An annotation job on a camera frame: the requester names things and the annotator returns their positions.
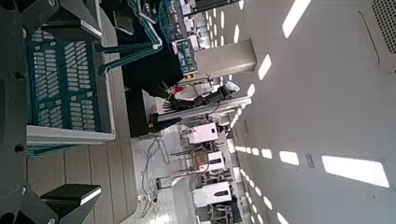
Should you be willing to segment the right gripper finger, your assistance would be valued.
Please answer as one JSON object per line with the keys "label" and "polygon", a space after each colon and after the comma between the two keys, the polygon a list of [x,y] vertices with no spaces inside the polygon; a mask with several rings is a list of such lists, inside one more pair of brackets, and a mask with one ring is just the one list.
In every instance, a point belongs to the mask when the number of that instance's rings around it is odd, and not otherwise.
{"label": "right gripper finger", "polygon": [[41,29],[64,41],[99,41],[102,32],[83,0],[57,0],[58,10]]}
{"label": "right gripper finger", "polygon": [[40,199],[57,215],[54,224],[82,224],[101,193],[100,185],[64,184]]}

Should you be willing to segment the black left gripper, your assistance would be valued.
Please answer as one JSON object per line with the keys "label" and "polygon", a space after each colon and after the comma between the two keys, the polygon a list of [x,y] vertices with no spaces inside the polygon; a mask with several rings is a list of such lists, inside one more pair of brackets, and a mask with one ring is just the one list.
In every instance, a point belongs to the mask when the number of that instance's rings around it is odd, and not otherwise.
{"label": "black left gripper", "polygon": [[127,0],[102,0],[102,10],[116,29],[127,35],[134,34],[134,11]]}

